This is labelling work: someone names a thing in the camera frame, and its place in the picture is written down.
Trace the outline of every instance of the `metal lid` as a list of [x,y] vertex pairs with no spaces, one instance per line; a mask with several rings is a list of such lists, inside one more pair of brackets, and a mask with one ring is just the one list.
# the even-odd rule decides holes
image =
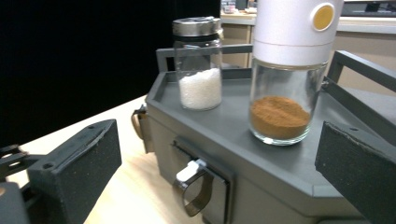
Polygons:
[[220,19],[214,17],[193,17],[173,21],[173,34],[179,36],[214,35],[220,29]]

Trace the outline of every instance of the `wooden table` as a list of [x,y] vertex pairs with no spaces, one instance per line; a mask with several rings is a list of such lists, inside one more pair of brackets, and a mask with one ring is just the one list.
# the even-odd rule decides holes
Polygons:
[[[155,154],[146,154],[143,141],[134,131],[131,116],[145,102],[145,97],[21,146],[31,154],[47,154],[92,123],[117,120],[122,166],[108,182],[85,223],[203,223],[200,214],[188,217],[178,206],[171,185],[160,176]],[[20,187],[28,181],[25,172],[9,176],[7,180],[19,183]]]

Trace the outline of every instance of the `salt shaker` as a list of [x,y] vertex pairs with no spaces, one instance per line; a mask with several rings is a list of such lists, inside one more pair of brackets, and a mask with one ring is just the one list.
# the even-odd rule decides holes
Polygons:
[[173,21],[175,69],[181,105],[208,110],[221,102],[220,19],[196,17]]
[[249,127],[264,143],[307,136],[342,7],[339,0],[258,3]]

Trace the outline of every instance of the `brown powder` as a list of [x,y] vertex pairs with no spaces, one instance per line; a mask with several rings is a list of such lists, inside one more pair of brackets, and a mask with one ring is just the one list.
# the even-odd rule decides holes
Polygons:
[[250,107],[250,122],[259,133],[275,139],[300,136],[309,122],[309,113],[295,101],[282,96],[266,96]]

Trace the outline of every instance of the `white salt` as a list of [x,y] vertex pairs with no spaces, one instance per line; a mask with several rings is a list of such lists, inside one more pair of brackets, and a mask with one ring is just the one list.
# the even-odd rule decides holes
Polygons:
[[221,102],[221,75],[212,68],[179,81],[181,103],[196,110],[211,109]]

